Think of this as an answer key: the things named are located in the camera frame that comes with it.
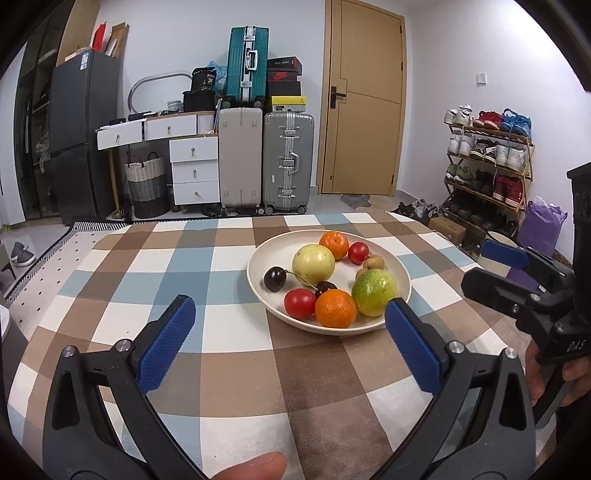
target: gray refrigerator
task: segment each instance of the gray refrigerator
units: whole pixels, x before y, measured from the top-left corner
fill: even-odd
[[[96,130],[117,117],[118,59],[89,50],[53,70],[49,113],[51,172],[65,225],[115,206],[106,151]]]

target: human thumb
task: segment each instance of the human thumb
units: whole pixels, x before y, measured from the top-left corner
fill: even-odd
[[[281,480],[286,468],[285,455],[271,452],[231,466],[219,472],[212,480]]]

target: teal suitcase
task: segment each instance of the teal suitcase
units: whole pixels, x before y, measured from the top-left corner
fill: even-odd
[[[237,27],[230,35],[224,108],[262,108],[267,88],[269,29]]]

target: white plate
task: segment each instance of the white plate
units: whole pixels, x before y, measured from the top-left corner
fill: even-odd
[[[314,316],[308,322],[301,322],[290,317],[285,312],[283,298],[290,290],[302,288],[300,282],[293,275],[287,275],[285,286],[277,293],[268,291],[265,288],[263,277],[267,270],[275,266],[291,270],[291,260],[296,252],[304,245],[317,244],[325,233],[326,230],[289,232],[270,238],[262,245],[259,245],[252,254],[246,267],[246,276],[248,277],[248,283],[251,285],[252,291],[273,315],[294,327],[308,332],[322,333],[324,335],[350,336],[383,328],[385,326],[383,314],[379,317],[366,317],[360,314],[357,316],[357,320],[355,320],[353,325],[347,329],[323,327],[316,321]],[[349,245],[355,242],[363,242],[369,247],[370,254],[380,255],[384,259],[386,270],[396,279],[399,295],[408,302],[411,294],[410,275],[408,275],[408,271],[401,261],[385,248],[376,245],[371,240],[357,235],[351,235],[350,233],[342,233],[347,237]],[[353,265],[345,257],[336,263],[335,272],[332,274],[330,282],[334,283],[339,289],[350,293],[355,283],[355,274],[359,269],[361,269],[361,266]]]

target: checkered tablecloth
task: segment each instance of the checkered tablecloth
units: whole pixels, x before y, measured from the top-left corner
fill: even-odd
[[[42,463],[51,379],[66,345],[108,349],[134,338],[178,294],[197,318],[161,388],[149,398],[209,476],[280,450],[286,478],[369,478],[423,413],[422,393],[386,330],[336,338],[271,315],[246,280],[265,240],[300,229],[371,239],[410,273],[410,306],[447,340],[497,355],[497,314],[463,299],[475,263],[420,223],[393,213],[143,223],[104,237],[65,282],[33,334],[9,398],[13,431]],[[140,456],[110,391],[103,397],[125,449]]]

